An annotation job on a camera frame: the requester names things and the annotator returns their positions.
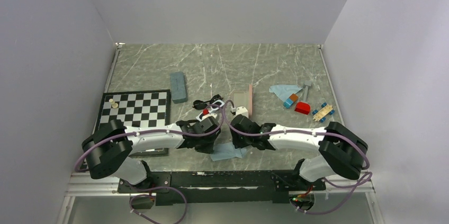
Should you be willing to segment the blue cleaning cloth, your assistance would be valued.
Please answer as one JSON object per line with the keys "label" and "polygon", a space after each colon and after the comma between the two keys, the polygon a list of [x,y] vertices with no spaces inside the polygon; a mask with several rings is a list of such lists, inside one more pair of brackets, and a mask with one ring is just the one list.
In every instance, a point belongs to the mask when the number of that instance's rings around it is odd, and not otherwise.
{"label": "blue cleaning cloth", "polygon": [[213,147],[213,153],[210,154],[212,161],[219,161],[232,158],[244,158],[247,154],[246,148],[235,148],[232,142],[217,144]]}

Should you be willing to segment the pink glasses case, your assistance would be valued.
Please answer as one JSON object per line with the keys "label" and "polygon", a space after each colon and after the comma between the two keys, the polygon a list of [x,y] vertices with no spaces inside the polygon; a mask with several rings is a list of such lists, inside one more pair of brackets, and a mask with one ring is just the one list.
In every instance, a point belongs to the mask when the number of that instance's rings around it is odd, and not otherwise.
{"label": "pink glasses case", "polygon": [[249,84],[248,89],[245,91],[234,90],[231,93],[231,100],[235,107],[244,107],[247,110],[248,118],[251,118],[253,114],[253,86]]}

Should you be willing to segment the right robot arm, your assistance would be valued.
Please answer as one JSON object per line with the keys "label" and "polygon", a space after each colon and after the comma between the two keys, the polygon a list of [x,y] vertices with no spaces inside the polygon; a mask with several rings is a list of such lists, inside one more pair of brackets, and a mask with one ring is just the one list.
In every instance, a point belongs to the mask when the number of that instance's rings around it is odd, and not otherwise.
{"label": "right robot arm", "polygon": [[275,123],[259,126],[243,115],[229,123],[235,148],[252,146],[258,150],[296,149],[317,153],[299,161],[292,183],[305,190],[312,182],[330,175],[357,180],[369,167],[367,143],[339,122],[313,129],[290,128]]}

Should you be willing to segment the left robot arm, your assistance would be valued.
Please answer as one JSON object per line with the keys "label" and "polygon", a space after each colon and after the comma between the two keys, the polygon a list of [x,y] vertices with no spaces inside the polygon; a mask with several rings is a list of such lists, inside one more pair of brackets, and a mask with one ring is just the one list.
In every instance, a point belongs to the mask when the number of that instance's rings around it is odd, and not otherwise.
{"label": "left robot arm", "polygon": [[87,171],[94,180],[113,176],[128,182],[138,192],[145,192],[152,185],[150,168],[131,155],[157,148],[210,153],[221,125],[215,117],[153,128],[127,127],[121,120],[112,120],[82,142],[79,162],[87,163]]}

